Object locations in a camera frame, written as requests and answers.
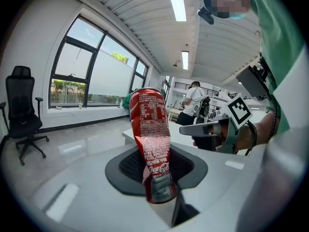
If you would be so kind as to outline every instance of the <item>window frame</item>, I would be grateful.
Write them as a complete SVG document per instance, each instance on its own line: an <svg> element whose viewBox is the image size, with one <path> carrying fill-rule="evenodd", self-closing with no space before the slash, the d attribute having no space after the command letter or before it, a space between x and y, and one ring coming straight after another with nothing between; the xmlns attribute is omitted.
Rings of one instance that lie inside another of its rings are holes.
<svg viewBox="0 0 309 232"><path fill-rule="evenodd" d="M143 75L136 71L137 65L138 65L139 62L141 62L145 66L145 70L144 70L144 74ZM147 73L148 73L148 66L146 64L144 64L144 62L141 61L139 57L137 57L136 61L135 61L135 64L134 64L134 71L133 71L131 83L130 83L130 86L129 86L129 93L133 92L132 87L133 87L133 82L134 82L135 76L138 76L141 79L143 79L143 84L142 84L141 88L143 88L145 86L145 81L146 81Z"/></svg>
<svg viewBox="0 0 309 232"><path fill-rule="evenodd" d="M166 91L166 96L165 96L165 103L166 103L167 100L168 100L168 95L169 95L169 89L170 89L171 81L172 81L172 77L170 76L170 77L169 77L169 81L167 81L167 80L166 80L166 77L165 77L164 82L163 82L163 86L164 86L164 84L166 84L166 86L168 86L167 91Z"/></svg>
<svg viewBox="0 0 309 232"><path fill-rule="evenodd" d="M84 22L88 23L89 25L93 26L94 28L98 29L99 31L101 31L103 33L97 47L93 47L91 45L88 45L87 43L81 42L75 38L72 38L70 36L68 36L68 32L71 29L71 27L73 26L73 24L75 23L75 21L77 19L81 19ZM83 100L83 107L105 107L105 106L119 106L118 104L98 104L98 105L88 105L88 93L89 93L89 86L90 86L90 82L91 82L91 75L93 72L93 68L95 65L95 62L97 60L97 56L99 53L99 50L104 42L104 39L106 37L106 35L108 37L110 37L112 40L114 40L116 43L118 43L120 46L122 46L126 51L128 51L131 55L133 55L136 60L134 63L134 67L133 67L133 75L131 77L131 81L130 81L130 85L129 85L129 89L128 89L128 93L130 93L130 90L132 89L133 86L133 81L134 81L134 77L135 75L139 76L140 78L143 79L143 84L142 87L144 87L145 85L145 80L146 80L146 76L148 73L148 66L146 64L144 64L144 62L142 62L140 60L140 58L138 56L136 56L132 51L130 51L130 49L128 49L124 44L122 44L119 40L117 40L114 36L112 36L111 34L108 33L107 30L102 29L101 27L99 27L98 25L96 25L95 23L91 22L90 20L88 20L87 18L81 16L80 14L74 19L74 21L71 23L70 27L68 28L65 36L63 37L59 48L57 50L56 56L55 56L55 60L53 63L53 67L52 67L52 71L51 71L51 75L50 75L50 80L49 80L49 87L48 87L48 109L50 108L55 108L56 105L52 105L51 104L51 85L52 85L52 80L53 79L57 79L57 80L63 80L63 81L71 81L71 82L78 82L78 83L84 83L85 84L85 91L84 91L84 100ZM88 68L87 68L87 72L86 72L86 77L85 79L83 78L79 78L79 77L74 77L74 76L65 76L65 75L60 75L60 74L56 74L56 68L57 68L57 64L59 61L59 57L61 55L62 49L64 47L65 44L70 44L76 47L79 47L83 50L86 50L88 52L92 53L92 56L90 58L90 62L88 64ZM137 69L137 64L138 62L141 62L144 66L145 66L145 70L144 70L144 75L139 74L138 72L136 72ZM62 107L65 108L69 108L69 107L78 107L79 104L68 104L68 105L62 105Z"/></svg>

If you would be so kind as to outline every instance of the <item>coca-cola logo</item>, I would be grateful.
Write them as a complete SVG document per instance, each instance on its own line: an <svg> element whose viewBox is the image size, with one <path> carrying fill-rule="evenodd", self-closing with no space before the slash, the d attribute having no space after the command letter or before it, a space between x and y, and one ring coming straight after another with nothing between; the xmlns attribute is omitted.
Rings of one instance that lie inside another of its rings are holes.
<svg viewBox="0 0 309 232"><path fill-rule="evenodd" d="M162 163L161 166L159 167L153 167L153 166L149 167L149 171L151 174L159 174L159 173L166 174L168 170L169 170L168 162Z"/></svg>

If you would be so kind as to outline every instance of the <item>black office chair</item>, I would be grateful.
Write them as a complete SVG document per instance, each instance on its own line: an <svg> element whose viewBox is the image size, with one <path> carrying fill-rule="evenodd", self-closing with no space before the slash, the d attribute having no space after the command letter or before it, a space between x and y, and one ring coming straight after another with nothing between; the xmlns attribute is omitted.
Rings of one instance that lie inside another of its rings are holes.
<svg viewBox="0 0 309 232"><path fill-rule="evenodd" d="M47 136L33 136L33 134L42 126L42 122L40 120L40 102L42 102L43 99L40 97L35 98L38 101L39 117L37 117L34 114L32 104L34 78L31 77L30 68L25 66L15 66L12 75L6 78L5 84L9 103L10 128L8 127L8 122L4 111L4 107L6 105L5 102L0 104L0 109L2 110L9 136L12 138L27 137L27 139L16 143L17 149L19 149L19 145L24 145L19 156L21 165L25 165L22 158L30 145L40 151L43 158L46 158L44 152L34 143L35 141L43 138L49 142L49 139Z"/></svg>

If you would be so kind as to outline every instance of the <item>crushed soda can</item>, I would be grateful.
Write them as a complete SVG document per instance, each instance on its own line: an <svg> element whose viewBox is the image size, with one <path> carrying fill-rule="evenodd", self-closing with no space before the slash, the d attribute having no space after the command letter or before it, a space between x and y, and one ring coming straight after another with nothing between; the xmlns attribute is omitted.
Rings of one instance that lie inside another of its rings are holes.
<svg viewBox="0 0 309 232"><path fill-rule="evenodd" d="M134 91L130 115L134 139L150 172L144 181L146 199L152 204L169 202L177 188L169 170L170 133L162 93L154 88Z"/></svg>

